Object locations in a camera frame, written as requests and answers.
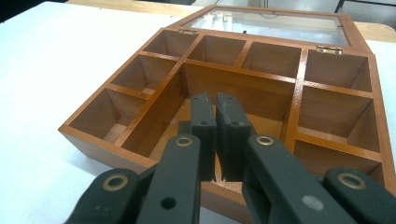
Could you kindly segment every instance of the metal hinge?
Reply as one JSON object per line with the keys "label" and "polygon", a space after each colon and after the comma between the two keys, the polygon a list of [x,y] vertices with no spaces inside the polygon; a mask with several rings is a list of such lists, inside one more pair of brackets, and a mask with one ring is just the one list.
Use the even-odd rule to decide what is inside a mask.
{"label": "metal hinge", "polygon": [[330,47],[324,47],[324,46],[317,46],[317,52],[330,53],[330,54],[336,54],[336,55],[343,54],[343,50],[341,48],[330,48]]}
{"label": "metal hinge", "polygon": [[197,30],[180,29],[178,32],[184,35],[196,35]]}

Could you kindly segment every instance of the white surface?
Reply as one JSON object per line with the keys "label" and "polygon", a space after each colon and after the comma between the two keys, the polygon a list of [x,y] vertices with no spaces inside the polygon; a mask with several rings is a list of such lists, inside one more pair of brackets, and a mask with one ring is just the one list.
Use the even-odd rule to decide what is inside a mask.
{"label": "white surface", "polygon": [[[0,24],[0,223],[66,221],[109,167],[86,158],[57,129],[160,27],[176,20],[44,3]],[[396,46],[369,44],[396,146],[390,56]],[[205,210],[201,223],[232,221]]]}

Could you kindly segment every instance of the wooden box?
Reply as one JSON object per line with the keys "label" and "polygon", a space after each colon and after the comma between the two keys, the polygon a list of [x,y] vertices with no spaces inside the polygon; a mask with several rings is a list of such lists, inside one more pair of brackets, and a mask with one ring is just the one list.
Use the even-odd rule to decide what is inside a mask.
{"label": "wooden box", "polygon": [[[324,18],[344,35],[334,44],[257,35],[250,26],[221,31],[230,21],[260,21],[253,17],[271,32],[295,32],[298,20],[315,32],[311,20]],[[87,156],[139,173],[161,158],[177,123],[190,119],[190,97],[203,91],[214,104],[217,92],[237,97],[257,132],[280,138],[313,174],[352,167],[396,193],[375,56],[343,14],[206,7],[158,31],[59,131]],[[202,183],[202,205],[249,222],[241,184],[219,180]]]}

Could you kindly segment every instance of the hinged lid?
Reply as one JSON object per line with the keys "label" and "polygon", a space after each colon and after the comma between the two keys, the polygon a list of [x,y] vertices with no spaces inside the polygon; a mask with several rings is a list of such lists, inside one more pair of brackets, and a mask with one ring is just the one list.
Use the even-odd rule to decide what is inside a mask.
{"label": "hinged lid", "polygon": [[371,52],[347,14],[209,6],[170,26]]}

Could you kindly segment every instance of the glass pane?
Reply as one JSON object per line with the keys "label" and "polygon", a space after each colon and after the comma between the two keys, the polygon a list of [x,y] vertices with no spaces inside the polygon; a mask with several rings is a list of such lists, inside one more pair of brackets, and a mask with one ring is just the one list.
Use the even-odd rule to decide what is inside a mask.
{"label": "glass pane", "polygon": [[215,7],[184,26],[348,45],[338,17]]}

